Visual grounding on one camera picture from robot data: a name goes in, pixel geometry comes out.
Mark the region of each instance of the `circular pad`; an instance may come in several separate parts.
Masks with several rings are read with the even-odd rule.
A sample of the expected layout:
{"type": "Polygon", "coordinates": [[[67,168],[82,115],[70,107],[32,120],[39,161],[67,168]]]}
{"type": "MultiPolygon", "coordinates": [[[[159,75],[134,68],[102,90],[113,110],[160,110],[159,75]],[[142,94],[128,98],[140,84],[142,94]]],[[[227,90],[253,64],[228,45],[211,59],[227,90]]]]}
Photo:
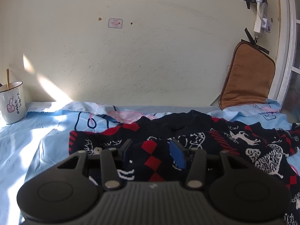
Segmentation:
{"type": "Polygon", "coordinates": [[[225,216],[243,222],[276,219],[290,204],[284,183],[256,169],[225,173],[211,184],[209,198],[225,216]]]}
{"type": "Polygon", "coordinates": [[[60,223],[87,213],[98,198],[97,186],[88,178],[74,175],[71,169],[61,169],[29,180],[20,188],[17,202],[26,219],[60,223]]]}

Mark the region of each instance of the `blue gripper pad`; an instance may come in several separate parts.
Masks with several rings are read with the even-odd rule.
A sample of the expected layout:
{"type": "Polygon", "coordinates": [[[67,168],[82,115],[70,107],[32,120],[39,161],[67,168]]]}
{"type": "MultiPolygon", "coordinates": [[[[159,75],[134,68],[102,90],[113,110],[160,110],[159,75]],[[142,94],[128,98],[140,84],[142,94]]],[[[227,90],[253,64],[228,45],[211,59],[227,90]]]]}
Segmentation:
{"type": "Polygon", "coordinates": [[[185,160],[184,154],[180,150],[180,148],[172,140],[170,141],[169,148],[170,148],[170,155],[172,156],[178,168],[183,170],[186,169],[187,161],[185,160]]]}

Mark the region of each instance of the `plug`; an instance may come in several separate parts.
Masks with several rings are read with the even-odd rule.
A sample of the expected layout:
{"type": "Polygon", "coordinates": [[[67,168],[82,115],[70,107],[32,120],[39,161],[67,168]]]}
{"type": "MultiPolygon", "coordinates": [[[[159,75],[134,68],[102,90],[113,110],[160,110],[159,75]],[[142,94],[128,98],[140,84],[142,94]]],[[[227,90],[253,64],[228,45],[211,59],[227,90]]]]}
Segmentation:
{"type": "Polygon", "coordinates": [[[271,22],[266,19],[266,18],[263,18],[264,22],[265,23],[262,23],[262,28],[267,32],[267,33],[271,33],[271,28],[272,28],[272,24],[271,22]]]}

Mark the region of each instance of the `metal screw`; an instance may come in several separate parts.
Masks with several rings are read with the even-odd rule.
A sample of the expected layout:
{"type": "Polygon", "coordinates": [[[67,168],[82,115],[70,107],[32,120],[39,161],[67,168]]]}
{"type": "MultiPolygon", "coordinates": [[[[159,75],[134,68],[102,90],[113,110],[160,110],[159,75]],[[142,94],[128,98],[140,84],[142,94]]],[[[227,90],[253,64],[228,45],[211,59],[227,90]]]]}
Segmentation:
{"type": "Polygon", "coordinates": [[[104,185],[108,189],[115,189],[120,186],[120,183],[116,180],[109,180],[109,181],[106,181],[104,185]]]}
{"type": "Polygon", "coordinates": [[[258,35],[256,35],[254,42],[257,43],[257,40],[258,40],[258,35]]]}
{"type": "Polygon", "coordinates": [[[199,189],[200,187],[202,187],[203,183],[199,180],[190,180],[187,183],[187,186],[192,188],[192,189],[199,189]]]}

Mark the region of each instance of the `ribbed surface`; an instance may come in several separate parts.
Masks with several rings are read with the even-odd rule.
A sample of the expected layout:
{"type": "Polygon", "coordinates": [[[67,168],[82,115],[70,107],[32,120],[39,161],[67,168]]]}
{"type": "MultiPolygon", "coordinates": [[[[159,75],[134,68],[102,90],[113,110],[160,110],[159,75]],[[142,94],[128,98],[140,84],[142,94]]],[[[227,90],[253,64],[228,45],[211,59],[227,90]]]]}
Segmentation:
{"type": "MultiPolygon", "coordinates": [[[[24,225],[38,225],[25,222],[24,225]]],[[[119,191],[106,192],[85,216],[64,225],[237,225],[216,212],[201,192],[182,188],[178,182],[129,182],[119,191]]],[[[284,225],[282,220],[261,223],[284,225]]]]}

